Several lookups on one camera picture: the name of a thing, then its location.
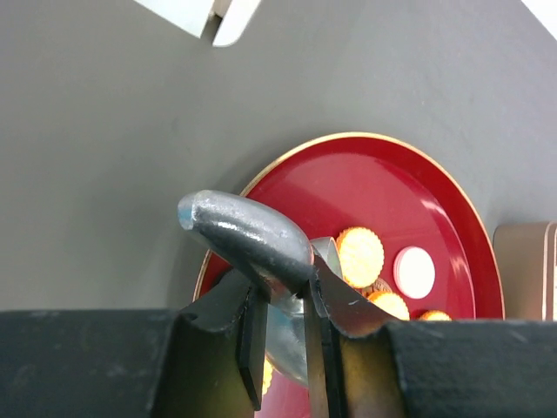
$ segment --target gold rim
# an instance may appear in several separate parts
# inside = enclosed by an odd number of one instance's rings
[[[311,141],[304,142],[304,144],[298,145],[295,148],[292,148],[289,152],[281,155],[280,157],[278,157],[277,159],[272,161],[267,167],[265,167],[263,170],[261,170],[261,172],[259,172],[259,174],[257,176],[255,176],[252,181],[250,181],[250,183],[244,188],[244,190],[242,190],[242,192],[239,195],[240,196],[247,195],[247,193],[251,192],[252,189],[259,183],[259,181],[261,181],[267,174],[269,174],[269,172],[274,170],[275,167],[277,167],[278,165],[281,165],[283,162],[285,162],[287,159],[289,159],[293,155],[295,155],[299,152],[302,152],[303,150],[305,150],[305,149],[307,149],[311,146],[314,146],[314,145],[317,145],[317,144],[322,144],[322,143],[327,142],[327,141],[334,141],[335,139],[342,139],[342,138],[380,139],[380,140],[383,140],[383,141],[386,141],[386,142],[391,142],[393,144],[403,146],[406,149],[419,154],[422,158],[426,159],[428,162],[433,164],[435,166],[435,168],[437,168],[440,172],[445,174],[445,176],[449,180],[451,180],[451,182],[454,184],[454,186],[457,188],[457,190],[460,192],[460,194],[464,197],[465,201],[472,208],[472,212],[473,212],[474,216],[476,217],[476,219],[478,220],[478,223],[480,224],[481,230],[484,233],[484,235],[486,236],[487,242],[489,243],[489,250],[491,252],[491,256],[492,256],[492,259],[493,259],[493,264],[495,265],[495,271],[497,272],[497,280],[499,281],[501,305],[503,306],[503,319],[505,319],[505,300],[503,298],[503,289],[502,289],[502,286],[501,286],[499,268],[497,267],[497,262],[495,261],[495,253],[493,252],[493,246],[491,244],[491,240],[489,239],[489,235],[487,234],[486,228],[484,227],[484,224],[481,221],[481,218],[480,218],[480,215],[478,214],[478,211],[476,211],[476,208],[473,205],[470,198],[468,198],[468,195],[464,192],[464,190],[462,190],[462,188],[456,182],[456,180],[453,178],[453,176],[451,176],[451,174],[449,174],[448,171],[445,170],[441,166],[441,164],[439,164],[433,158],[431,158],[430,156],[425,154],[423,151],[419,150],[418,148],[416,148],[416,147],[414,147],[410,144],[407,144],[406,142],[403,142],[403,141],[401,141],[399,139],[396,139],[396,138],[388,137],[387,135],[382,135],[380,133],[354,132],[354,131],[333,133],[333,134],[330,134],[330,135],[325,135],[324,137],[315,138],[315,139],[312,139]],[[198,281],[195,285],[195,290],[193,292],[193,300],[196,300],[199,297],[199,292],[201,291],[202,279],[203,279],[203,276],[205,275],[205,270],[207,269],[207,264],[209,263],[209,258],[210,257],[211,257],[211,251],[207,251],[207,253],[205,253],[205,257],[203,258],[203,264],[201,265],[201,269],[199,270]]]

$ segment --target red tray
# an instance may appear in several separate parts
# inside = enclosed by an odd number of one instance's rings
[[[268,165],[241,194],[282,212],[310,239],[337,237],[350,226],[372,229],[385,248],[380,277],[395,292],[399,250],[426,249],[436,281],[424,299],[405,298],[413,319],[429,309],[455,319],[504,317],[499,273],[478,213],[439,164],[408,144],[363,132],[317,138]],[[207,253],[194,298],[227,268]],[[277,375],[257,416],[309,416],[307,390]]]

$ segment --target white round object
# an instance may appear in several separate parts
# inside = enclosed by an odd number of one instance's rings
[[[433,289],[435,265],[423,248],[408,246],[394,261],[394,282],[408,298],[423,299]]]

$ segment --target white object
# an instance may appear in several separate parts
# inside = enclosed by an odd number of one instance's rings
[[[557,39],[557,2],[555,0],[522,0],[522,2]]]
[[[214,0],[136,0],[153,13],[194,37],[201,37]]]
[[[417,246],[400,251],[394,261],[394,282],[408,298],[423,299],[433,289],[435,265],[429,253]]]
[[[135,0],[194,37],[201,37],[207,21],[222,17],[213,46],[235,44],[261,0]]]
[[[212,46],[230,46],[235,44],[244,33],[247,24],[261,0],[232,0],[218,27]]]

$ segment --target gray backdrop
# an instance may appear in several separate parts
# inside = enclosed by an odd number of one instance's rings
[[[490,233],[557,219],[557,41],[519,0],[263,0],[213,49],[131,0],[0,5],[0,308],[181,306],[176,204],[375,131],[437,159]]]

